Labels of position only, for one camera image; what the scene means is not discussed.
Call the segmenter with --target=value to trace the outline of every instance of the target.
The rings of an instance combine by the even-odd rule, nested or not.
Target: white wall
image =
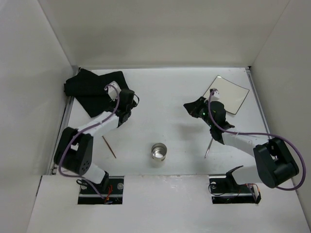
[[[90,68],[248,66],[289,0],[39,0]]]
[[[269,128],[294,142],[307,164],[299,198],[311,220],[311,1],[291,0],[252,66]]]
[[[71,66],[36,0],[0,0],[0,232],[27,230]]]

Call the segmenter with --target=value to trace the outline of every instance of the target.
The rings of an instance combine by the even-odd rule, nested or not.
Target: black cloth
[[[80,69],[76,76],[66,80],[64,91],[66,96],[74,96],[90,117],[96,117],[108,107],[115,106],[108,92],[104,90],[104,87],[113,81],[121,90],[128,89],[122,71],[99,76],[86,69]]]

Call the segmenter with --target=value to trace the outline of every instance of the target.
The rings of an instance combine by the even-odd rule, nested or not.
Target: black towel
[[[104,75],[96,75],[86,69],[66,80],[64,84],[66,96],[74,96],[90,117],[96,117],[115,103],[111,101],[108,92],[104,90],[107,84],[115,81],[120,89],[128,89],[122,71]]]

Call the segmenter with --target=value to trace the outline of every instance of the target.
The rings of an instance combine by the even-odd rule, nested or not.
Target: folded black cloth
[[[96,117],[108,107],[115,106],[104,90],[105,86],[113,81],[121,90],[128,89],[122,71],[99,76],[86,69],[80,69],[76,76],[66,80],[64,91],[66,96],[74,96],[90,117]]]

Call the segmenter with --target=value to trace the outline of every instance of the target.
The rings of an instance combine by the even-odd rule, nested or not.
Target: white table
[[[97,70],[97,74],[112,70]],[[216,75],[250,89],[236,116],[227,120],[242,131],[264,132],[258,106],[244,68],[163,68],[123,70],[141,102],[130,119],[105,137],[117,159],[99,137],[93,161],[111,175],[126,175],[122,205],[77,205],[74,179],[44,176],[27,233],[308,233],[295,192],[259,184],[262,200],[254,204],[213,205],[208,175],[255,161],[234,148],[213,143],[208,126],[192,118],[183,104],[204,94]],[[75,101],[69,125],[89,121]],[[163,142],[168,154],[162,166],[152,163],[152,144]],[[198,174],[190,176],[163,175]],[[291,181],[283,187],[292,187]]]
[[[114,70],[93,70],[98,75]],[[101,137],[94,138],[93,162],[110,175],[188,175],[224,173],[236,166],[251,166],[255,160],[244,152],[213,142],[209,126],[192,118],[184,103],[202,96],[217,75],[249,89],[236,115],[227,121],[241,131],[265,132],[245,68],[153,68],[122,70],[130,89],[140,98],[129,120],[105,135],[116,159]],[[90,117],[74,100],[70,127],[78,127]],[[162,142],[168,148],[163,164],[152,160],[151,147]]]

